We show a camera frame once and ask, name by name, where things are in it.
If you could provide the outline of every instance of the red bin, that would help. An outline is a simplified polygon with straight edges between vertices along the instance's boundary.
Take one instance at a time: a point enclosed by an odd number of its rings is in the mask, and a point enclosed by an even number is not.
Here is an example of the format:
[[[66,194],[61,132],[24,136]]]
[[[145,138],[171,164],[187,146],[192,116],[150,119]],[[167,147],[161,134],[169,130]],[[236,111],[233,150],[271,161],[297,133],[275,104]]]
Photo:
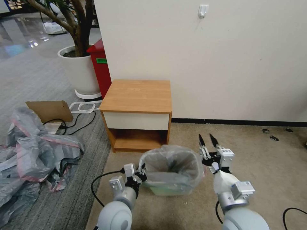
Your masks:
[[[101,96],[104,98],[111,85],[111,77],[108,63],[106,61],[106,53],[103,47],[102,39],[88,48],[87,52],[91,55]]]

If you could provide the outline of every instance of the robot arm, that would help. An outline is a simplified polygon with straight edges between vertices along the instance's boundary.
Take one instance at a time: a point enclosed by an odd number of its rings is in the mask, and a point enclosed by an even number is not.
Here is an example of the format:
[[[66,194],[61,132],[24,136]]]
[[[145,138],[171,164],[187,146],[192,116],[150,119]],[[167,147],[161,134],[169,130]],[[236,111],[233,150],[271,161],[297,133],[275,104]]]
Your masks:
[[[266,221],[258,213],[246,208],[255,189],[250,181],[239,181],[231,174],[235,154],[218,144],[210,134],[216,152],[209,153],[199,134],[202,163],[209,166],[214,175],[214,191],[224,213],[223,230],[269,230]]]
[[[250,181],[239,181],[231,174],[235,154],[218,144],[210,134],[216,152],[208,152],[199,135],[202,163],[209,166],[214,175],[214,191],[224,213],[222,230],[269,230],[266,221],[256,212],[246,208],[255,189]],[[122,176],[113,177],[109,183],[113,201],[100,212],[96,226],[99,230],[130,230],[132,210],[138,197],[140,184],[147,178],[145,164],[138,170],[133,164],[124,166],[126,182]]]
[[[145,164],[136,170],[134,164],[124,166],[126,182],[123,177],[112,177],[109,181],[113,192],[113,201],[100,212],[97,222],[99,230],[130,230],[132,210],[138,197],[140,184],[145,181]]]

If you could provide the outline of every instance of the soil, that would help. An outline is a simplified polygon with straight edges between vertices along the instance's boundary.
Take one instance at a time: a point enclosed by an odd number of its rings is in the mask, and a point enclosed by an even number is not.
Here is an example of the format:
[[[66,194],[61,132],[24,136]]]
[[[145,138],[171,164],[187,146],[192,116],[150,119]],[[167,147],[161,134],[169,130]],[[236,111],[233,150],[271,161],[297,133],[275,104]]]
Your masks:
[[[67,52],[65,54],[63,54],[63,57],[66,57],[66,58],[75,58],[76,57],[76,51],[70,51],[70,52]]]

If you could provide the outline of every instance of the nightstand top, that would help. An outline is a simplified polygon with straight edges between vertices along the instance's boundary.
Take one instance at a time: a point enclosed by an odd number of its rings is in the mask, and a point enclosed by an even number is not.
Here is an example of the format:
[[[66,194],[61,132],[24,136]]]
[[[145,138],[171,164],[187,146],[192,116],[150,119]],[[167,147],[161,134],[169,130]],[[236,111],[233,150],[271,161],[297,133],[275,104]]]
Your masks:
[[[105,112],[171,113],[169,80],[113,80],[99,109]]]

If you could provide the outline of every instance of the white wall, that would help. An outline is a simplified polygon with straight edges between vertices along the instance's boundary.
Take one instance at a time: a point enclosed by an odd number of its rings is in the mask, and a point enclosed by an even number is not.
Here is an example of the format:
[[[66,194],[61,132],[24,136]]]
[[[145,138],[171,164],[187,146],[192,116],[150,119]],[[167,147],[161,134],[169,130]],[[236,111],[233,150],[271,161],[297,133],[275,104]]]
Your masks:
[[[95,6],[111,78],[170,79],[173,117],[307,122],[306,0]]]

